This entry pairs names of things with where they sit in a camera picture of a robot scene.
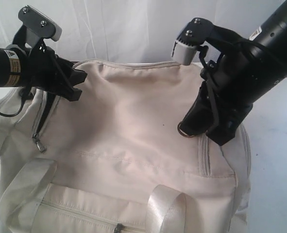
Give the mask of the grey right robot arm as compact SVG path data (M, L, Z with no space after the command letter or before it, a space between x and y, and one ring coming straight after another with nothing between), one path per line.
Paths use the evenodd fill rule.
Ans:
M254 102L287 77L287 1L252 38L195 18L178 37L200 53L203 82L180 130L233 138Z

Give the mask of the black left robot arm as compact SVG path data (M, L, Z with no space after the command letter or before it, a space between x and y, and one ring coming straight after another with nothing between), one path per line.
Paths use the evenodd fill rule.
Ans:
M75 69L74 63L57 56L53 50L39 47L28 54L18 47L0 48L0 87L22 87L21 104L12 114L0 112L3 117L15 117L26 100L31 99L33 87L47 91L51 98L63 97L78 101L82 91L75 88L87 78L85 71ZM193 137L205 133L218 145L234 138L238 126L246 117L241 106L230 105L213 88L213 78L206 75L194 104L178 124L181 135Z

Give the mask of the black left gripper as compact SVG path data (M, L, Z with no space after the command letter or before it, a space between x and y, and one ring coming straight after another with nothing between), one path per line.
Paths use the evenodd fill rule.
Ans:
M21 97L30 97L31 89L36 88L68 101L78 101L82 90L75 88L83 83L87 73L74 68L74 63L59 57L46 45L33 48L18 47L20 59L19 92Z

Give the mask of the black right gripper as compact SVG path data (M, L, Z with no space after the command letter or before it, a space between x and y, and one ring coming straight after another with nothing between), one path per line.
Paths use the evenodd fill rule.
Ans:
M216 62L205 62L203 84L198 96L182 120L186 136L206 136L223 146L235 135L252 105L279 82L279 63L270 55L249 52L221 54Z

